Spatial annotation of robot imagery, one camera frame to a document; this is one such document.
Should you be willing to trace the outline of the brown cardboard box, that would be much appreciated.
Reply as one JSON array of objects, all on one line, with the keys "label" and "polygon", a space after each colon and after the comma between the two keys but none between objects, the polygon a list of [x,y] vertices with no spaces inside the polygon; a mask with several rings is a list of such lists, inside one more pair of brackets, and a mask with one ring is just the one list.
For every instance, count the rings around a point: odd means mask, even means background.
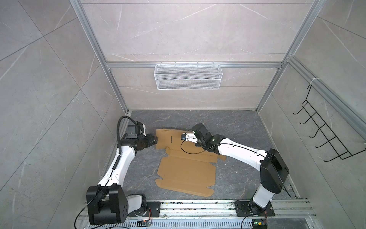
[{"label": "brown cardboard box", "polygon": [[210,197],[215,185],[218,159],[226,160],[226,156],[195,146],[193,142],[183,142],[183,130],[157,129],[158,143],[156,149],[164,149],[168,156],[161,159],[157,174],[160,178],[155,183],[161,189],[178,191],[201,197]]}]

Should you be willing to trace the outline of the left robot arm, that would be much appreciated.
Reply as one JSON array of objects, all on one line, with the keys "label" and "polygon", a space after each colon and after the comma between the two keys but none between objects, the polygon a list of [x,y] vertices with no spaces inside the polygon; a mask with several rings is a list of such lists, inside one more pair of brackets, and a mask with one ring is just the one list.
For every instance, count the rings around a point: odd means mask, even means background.
[{"label": "left robot arm", "polygon": [[124,223],[129,215],[144,216],[148,212],[144,194],[125,195],[123,183],[128,168],[138,151],[157,144],[157,138],[145,133],[145,125],[136,122],[117,141],[112,164],[98,185],[86,192],[87,210],[91,225]]}]

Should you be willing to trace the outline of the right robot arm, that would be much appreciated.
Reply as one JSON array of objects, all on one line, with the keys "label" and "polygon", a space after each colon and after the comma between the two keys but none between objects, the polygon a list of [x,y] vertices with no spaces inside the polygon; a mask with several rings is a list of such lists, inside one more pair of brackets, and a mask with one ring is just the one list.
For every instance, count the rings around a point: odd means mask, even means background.
[{"label": "right robot arm", "polygon": [[248,204],[253,215],[264,213],[273,196],[287,190],[285,181],[289,169],[279,152],[273,148],[269,151],[254,149],[223,135],[212,135],[202,123],[181,134],[181,140],[195,143],[197,147],[202,147],[204,152],[232,157],[260,172],[260,185]]}]

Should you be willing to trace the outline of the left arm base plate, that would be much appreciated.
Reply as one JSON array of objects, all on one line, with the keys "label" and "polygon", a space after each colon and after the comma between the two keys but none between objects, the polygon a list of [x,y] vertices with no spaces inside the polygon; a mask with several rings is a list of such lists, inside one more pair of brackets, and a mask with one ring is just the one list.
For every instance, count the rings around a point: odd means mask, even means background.
[{"label": "left arm base plate", "polygon": [[139,210],[135,210],[130,213],[129,217],[159,217],[161,211],[161,202],[158,201],[148,201],[145,207]]}]

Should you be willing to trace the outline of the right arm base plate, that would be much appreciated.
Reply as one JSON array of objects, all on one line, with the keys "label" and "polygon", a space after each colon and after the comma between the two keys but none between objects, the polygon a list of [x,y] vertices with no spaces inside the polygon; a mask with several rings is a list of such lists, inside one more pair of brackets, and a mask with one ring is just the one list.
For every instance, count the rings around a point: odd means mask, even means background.
[{"label": "right arm base plate", "polygon": [[255,204],[253,201],[240,201],[234,202],[234,209],[238,217],[246,216],[260,216],[260,217],[273,217],[275,216],[271,202],[261,208],[259,205]]}]

